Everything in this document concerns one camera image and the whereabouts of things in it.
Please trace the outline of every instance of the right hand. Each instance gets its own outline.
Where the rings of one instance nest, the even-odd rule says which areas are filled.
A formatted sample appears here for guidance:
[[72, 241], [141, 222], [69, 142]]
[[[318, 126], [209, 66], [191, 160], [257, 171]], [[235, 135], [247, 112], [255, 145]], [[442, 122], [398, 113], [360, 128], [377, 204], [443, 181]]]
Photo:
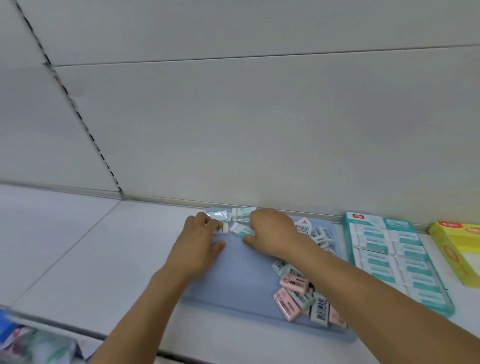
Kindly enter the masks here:
[[250, 214], [250, 226], [255, 235], [245, 235], [242, 241], [261, 253], [286, 261], [299, 249], [299, 244], [315, 244], [295, 228], [292, 219], [273, 208], [259, 208]]

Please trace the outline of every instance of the wall seam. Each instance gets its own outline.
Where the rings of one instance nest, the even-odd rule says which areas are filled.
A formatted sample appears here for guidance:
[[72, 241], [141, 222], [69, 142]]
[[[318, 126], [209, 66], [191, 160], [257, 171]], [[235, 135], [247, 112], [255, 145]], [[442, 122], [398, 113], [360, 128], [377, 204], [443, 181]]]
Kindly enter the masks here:
[[100, 151], [100, 147], [98, 146], [98, 143], [95, 141], [95, 138], [93, 137], [92, 133], [90, 132], [90, 130], [88, 129], [88, 126], [87, 124], [85, 123], [83, 117], [80, 115], [80, 111], [78, 110], [78, 106], [77, 104], [75, 103], [75, 101], [70, 97], [68, 91], [67, 91], [67, 88], [65, 87], [65, 85], [62, 83], [61, 79], [60, 79], [60, 76], [58, 75], [57, 71], [55, 70], [52, 62], [50, 61], [50, 58], [48, 57], [47, 53], [45, 52], [45, 49], [43, 48], [42, 46], [42, 43], [40, 42], [40, 39], [38, 38], [38, 36], [36, 35], [35, 31], [33, 30], [33, 27], [32, 25], [30, 24], [30, 22], [28, 21], [27, 17], [25, 16], [25, 13], [22, 9], [22, 7], [20, 6], [20, 4], [18, 3], [17, 0], [11, 0], [12, 4], [14, 5], [14, 7], [18, 10], [20, 16], [23, 18], [23, 20], [25, 21], [25, 24], [28, 26], [28, 28], [30, 29], [30, 33], [31, 35], [33, 36], [33, 38], [35, 39], [38, 47], [40, 48], [40, 51], [42, 52], [43, 54], [43, 57], [45, 58], [45, 63], [44, 63], [44, 66], [46, 66], [46, 68], [48, 69], [48, 71], [50, 72], [50, 74], [53, 76], [53, 78], [55, 79], [55, 81], [58, 83], [58, 85], [60, 86], [61, 88], [61, 92], [63, 93], [63, 95], [66, 97], [67, 101], [68, 101], [68, 104], [70, 105], [70, 107], [73, 109], [73, 112], [75, 114], [75, 117], [77, 118], [78, 122], [81, 124], [83, 130], [85, 131], [85, 133], [88, 135], [92, 145], [94, 146], [97, 154], [100, 156], [100, 158], [102, 159], [102, 162], [104, 164], [104, 166], [107, 168], [107, 171], [110, 173], [116, 187], [117, 187], [117, 190], [118, 190], [118, 193], [120, 194], [120, 197], [122, 199], [125, 199], [125, 194], [123, 193], [123, 190], [121, 189], [120, 187], [120, 184], [117, 180], [117, 178], [115, 177], [115, 175], [113, 174], [113, 171], [111, 170], [110, 166], [108, 165], [107, 163], [107, 160], [105, 159], [105, 157], [103, 156], [102, 152]]

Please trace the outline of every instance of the yellow packaging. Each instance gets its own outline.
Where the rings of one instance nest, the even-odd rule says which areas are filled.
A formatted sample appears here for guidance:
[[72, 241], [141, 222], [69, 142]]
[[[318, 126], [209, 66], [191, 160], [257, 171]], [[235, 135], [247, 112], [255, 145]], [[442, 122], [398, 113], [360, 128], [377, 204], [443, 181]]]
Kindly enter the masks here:
[[480, 225], [436, 221], [429, 234], [463, 285], [480, 288], [479, 272], [462, 254], [480, 254]]

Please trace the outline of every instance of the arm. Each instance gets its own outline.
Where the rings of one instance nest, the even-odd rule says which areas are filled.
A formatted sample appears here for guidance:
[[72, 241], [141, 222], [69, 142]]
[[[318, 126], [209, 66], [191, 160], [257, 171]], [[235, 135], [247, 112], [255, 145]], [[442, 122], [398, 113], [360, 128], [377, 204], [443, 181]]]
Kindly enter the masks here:
[[244, 243], [298, 268], [382, 364], [478, 363], [480, 339], [361, 269], [319, 249], [273, 209], [252, 212]]
[[188, 216], [164, 266], [152, 276], [140, 298], [89, 363], [153, 363], [180, 295], [211, 267], [225, 247], [224, 241], [211, 244], [213, 232], [221, 225], [203, 212]]

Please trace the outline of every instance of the finger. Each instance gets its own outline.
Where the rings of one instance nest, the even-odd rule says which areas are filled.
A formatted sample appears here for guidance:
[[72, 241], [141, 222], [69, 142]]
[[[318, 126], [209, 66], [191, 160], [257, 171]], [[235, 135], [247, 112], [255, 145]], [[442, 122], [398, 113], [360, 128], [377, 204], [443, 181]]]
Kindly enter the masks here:
[[185, 224], [183, 225], [183, 228], [186, 228], [187, 226], [192, 225], [194, 220], [195, 220], [195, 216], [188, 216], [187, 219], [185, 220]]
[[216, 261], [220, 253], [225, 249], [227, 244], [223, 240], [219, 240], [212, 244], [211, 252], [210, 252], [210, 259], [212, 264]]
[[241, 240], [243, 241], [244, 244], [247, 244], [248, 246], [255, 248], [255, 245], [256, 245], [255, 235], [245, 235]]
[[223, 223], [219, 220], [212, 219], [207, 222], [205, 226], [213, 233], [215, 230], [220, 229], [223, 226]]
[[212, 218], [204, 212], [199, 212], [195, 219], [193, 220], [193, 226], [203, 226], [207, 221], [210, 221]]

